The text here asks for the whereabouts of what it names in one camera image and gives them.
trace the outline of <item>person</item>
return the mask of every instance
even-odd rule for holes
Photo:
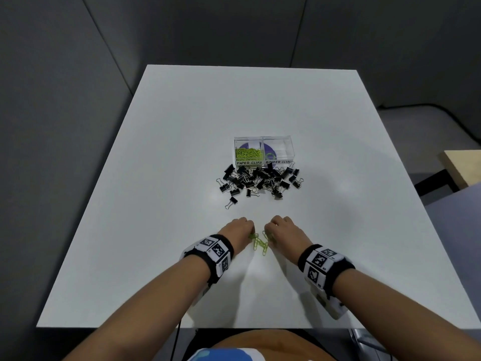
[[[319,250],[320,246],[313,245],[288,217],[275,216],[265,225],[265,231],[271,235],[269,246],[294,265],[299,266],[301,260],[305,268],[315,263],[313,256],[321,258],[317,255],[320,252],[310,250],[313,246],[314,251]],[[203,244],[198,242],[197,249],[187,251],[180,261],[127,300],[65,360],[152,360],[205,285],[215,286],[220,277],[214,270],[214,262],[208,263],[199,249],[206,243],[206,248],[212,249],[211,242],[217,241],[217,249],[230,250],[234,257],[252,242],[249,235],[254,232],[251,220],[239,218],[225,225],[217,236],[207,237]],[[215,255],[222,254],[221,250],[216,251]],[[330,292],[340,301],[340,306],[349,309],[395,358],[401,361],[481,360],[481,345],[459,328],[356,270],[345,257],[338,262],[343,262],[345,265],[341,267],[345,268],[331,277],[330,271],[326,272],[325,292]],[[315,343],[287,330],[252,330],[201,349],[191,359],[334,360]]]

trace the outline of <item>pile of green paper clips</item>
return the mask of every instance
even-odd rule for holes
[[[250,234],[249,238],[252,239],[252,243],[254,243],[254,250],[257,249],[258,245],[261,246],[263,248],[262,255],[265,256],[268,252],[268,247],[269,247],[268,242],[269,241],[274,242],[275,239],[271,234],[266,234],[266,232],[264,230],[262,231],[262,234],[264,235],[264,238],[266,239],[266,242],[263,242],[259,238],[259,233]]]
[[[238,160],[261,160],[262,152],[256,148],[237,148],[236,159]]]

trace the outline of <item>hand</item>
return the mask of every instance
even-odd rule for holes
[[[254,234],[255,232],[256,229],[254,228],[254,222],[242,217],[227,223],[218,234],[223,235],[229,240],[234,248],[234,255],[238,255],[249,243],[251,243],[249,235]]]
[[[312,245],[309,237],[289,217],[281,218],[276,215],[264,226],[264,230],[272,234],[275,239],[275,241],[269,241],[269,247],[278,249],[296,266],[302,253]]]

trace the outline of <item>person's left hand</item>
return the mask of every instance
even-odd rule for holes
[[[234,248],[234,255],[238,255],[251,242],[249,235],[255,232],[254,222],[242,217],[227,223],[218,234],[223,235],[229,240]]]

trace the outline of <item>forearm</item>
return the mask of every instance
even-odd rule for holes
[[[463,331],[359,271],[341,273],[332,289],[400,361],[481,359],[481,345]]]
[[[210,270],[201,258],[187,256],[125,302],[67,359],[151,360],[209,276]]]

